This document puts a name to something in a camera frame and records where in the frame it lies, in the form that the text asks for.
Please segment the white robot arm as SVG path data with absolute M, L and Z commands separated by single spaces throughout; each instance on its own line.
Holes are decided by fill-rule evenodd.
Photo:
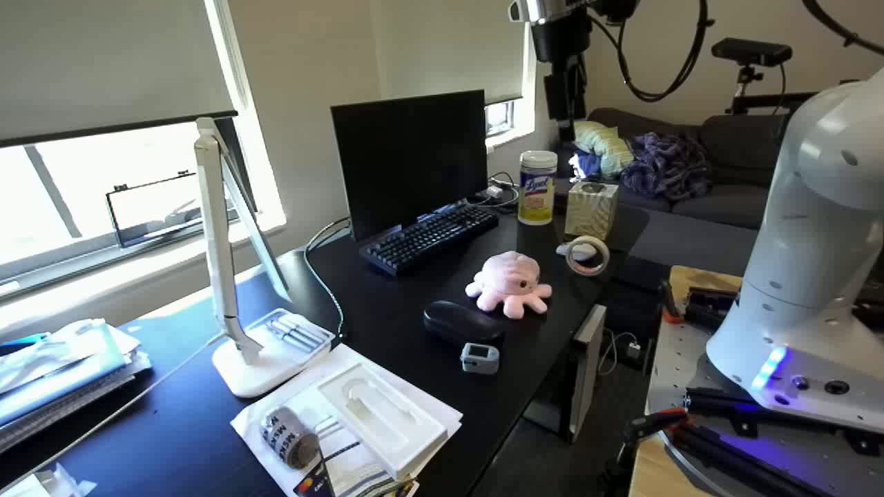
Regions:
M 884 72 L 786 120 L 741 291 L 705 344 L 763 409 L 884 431 L 884 341 L 852 301 L 884 242 Z

